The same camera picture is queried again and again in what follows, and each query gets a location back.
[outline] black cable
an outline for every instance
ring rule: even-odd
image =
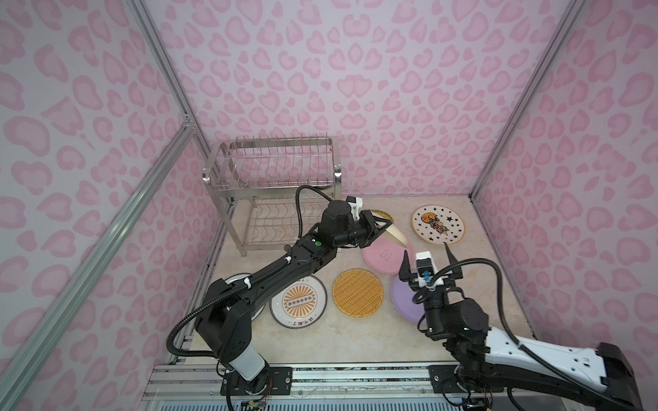
[[[231,380],[230,377],[227,375],[226,376],[226,406],[228,407],[228,411],[236,411],[236,409],[233,408],[233,403],[231,402],[231,387],[228,384],[230,380]]]
[[[274,274],[278,273],[283,267],[288,265],[288,261],[283,259],[281,260],[281,263],[277,264],[275,267],[271,268],[269,271],[266,271],[265,273],[259,275],[258,277],[254,278],[251,281],[251,286],[254,286],[267,278],[273,276]],[[212,357],[212,358],[217,358],[215,353],[213,351],[187,351],[187,350],[181,350],[178,347],[174,346],[174,340],[177,336],[178,333],[180,333],[180,330],[185,327],[185,325],[192,321],[196,316],[198,316],[202,311],[204,311],[207,308],[212,307],[215,304],[218,304],[230,297],[233,297],[234,295],[241,293],[242,291],[247,289],[247,285],[244,283],[241,283],[240,285],[237,285],[233,288],[231,288],[228,291],[225,291],[218,295],[217,297],[209,300],[208,302],[198,306],[194,310],[192,310],[188,315],[184,316],[182,320],[178,322],[172,328],[172,330],[169,332],[169,335],[166,338],[166,349],[168,352],[172,353],[175,356],[181,356],[181,357]]]
[[[224,378],[224,374],[219,373],[219,360],[217,360],[217,365],[215,366],[215,372],[217,375],[219,375],[221,378]]]
[[[453,381],[453,380],[454,380],[455,382],[457,382],[457,380],[454,379],[454,378],[446,378],[446,379],[444,379],[444,380],[441,381],[441,394],[443,395],[443,397],[445,398],[445,400],[448,402],[448,404],[450,404],[450,405],[452,405],[452,406],[454,406],[454,407],[460,408],[462,405],[466,404],[466,401],[468,401],[468,399],[470,398],[470,391],[467,391],[467,392],[468,392],[467,397],[466,397],[465,399],[462,398],[460,404],[455,404],[454,402],[450,401],[450,400],[448,399],[447,395],[445,395],[445,383],[448,382],[448,381]]]
[[[411,302],[413,302],[414,304],[422,304],[422,302],[425,301],[429,296],[430,296],[430,290],[423,287],[418,291],[416,291],[413,297],[411,297]]]
[[[466,260],[458,261],[456,263],[450,264],[449,266],[446,266],[445,268],[442,268],[439,270],[438,273],[434,274],[432,276],[432,279],[430,280],[429,284],[434,284],[434,282],[442,276],[445,276],[447,273],[450,271],[454,270],[455,268],[459,268],[461,266],[467,266],[469,264],[486,264],[488,266],[491,266],[493,270],[495,271],[496,274],[496,305],[498,308],[498,316],[500,318],[500,322],[503,325],[503,329],[505,330],[505,333],[507,336],[514,342],[514,344],[519,348],[521,351],[525,352],[530,358],[544,366],[547,370],[553,372],[555,375],[559,376],[560,378],[577,385],[579,388],[582,390],[587,391],[589,394],[598,397],[602,400],[606,400],[615,406],[620,407],[623,410],[628,410],[628,411],[642,411],[640,408],[636,408],[632,405],[624,404],[622,402],[619,402],[615,399],[612,399],[611,397],[608,397],[605,394],[601,394],[599,391],[596,391],[595,389],[588,387],[587,385],[581,383],[579,380],[571,377],[569,374],[565,373],[564,371],[560,370],[559,368],[551,365],[548,361],[544,360],[542,357],[538,356],[535,354],[532,350],[530,350],[528,347],[525,345],[521,344],[519,339],[517,338],[514,333],[512,333],[512,330],[509,328],[509,325],[507,325],[507,319],[505,318],[505,313],[503,312],[503,273],[500,270],[500,267],[498,264],[496,264],[494,261],[491,261],[487,258],[468,258]]]
[[[517,407],[517,410],[519,411],[526,411],[523,409],[521,404],[517,402],[517,400],[514,399],[514,396],[512,395],[512,387],[507,388],[507,398],[509,398],[510,402],[512,402],[512,405]]]
[[[416,328],[423,334],[427,332],[426,329],[420,329],[420,323],[425,319],[425,313],[422,313],[422,317],[418,320],[418,324],[416,324]]]
[[[300,185],[297,188],[297,191],[295,191],[295,208],[297,209],[297,222],[299,223],[299,238],[301,238],[301,236],[304,235],[303,222],[301,221],[301,207],[299,206],[299,192],[302,189],[309,189],[315,191],[319,195],[323,196],[327,201],[332,200],[331,197],[329,197],[327,194],[323,193],[322,191],[318,190],[317,188],[311,185]]]

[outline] rack handle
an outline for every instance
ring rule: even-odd
[[[226,154],[226,144],[217,141],[215,143],[215,146],[213,147],[213,151],[208,156],[208,159],[206,160],[206,163],[203,167],[203,171],[201,173],[201,179],[203,180],[204,184],[210,184],[211,183],[211,179],[210,179],[211,170],[213,169],[213,166],[215,165],[215,160],[217,159],[217,154],[219,154],[219,149],[220,148],[222,149],[222,152],[224,152],[224,154]]]

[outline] stainless steel dish rack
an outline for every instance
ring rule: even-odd
[[[338,143],[327,135],[239,137],[218,142],[203,169],[203,183],[242,256],[252,250],[281,249],[297,240],[295,191],[311,185],[341,198]],[[311,190],[300,196],[305,228],[320,221],[327,202]],[[251,208],[240,239],[221,199],[249,199]]]

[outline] pink leopard print wall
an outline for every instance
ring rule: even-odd
[[[329,133],[349,193],[468,193],[566,0],[147,1],[209,138]]]
[[[658,405],[657,21],[655,2],[592,4],[477,202],[541,338],[620,346],[647,410]]]
[[[121,0],[0,5],[0,373],[180,128]]]
[[[136,408],[218,229],[202,167],[191,141],[17,410]]]

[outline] yellow woven mat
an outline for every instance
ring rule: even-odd
[[[382,305],[384,289],[373,273],[353,268],[341,274],[334,283],[334,302],[352,317],[367,317]]]

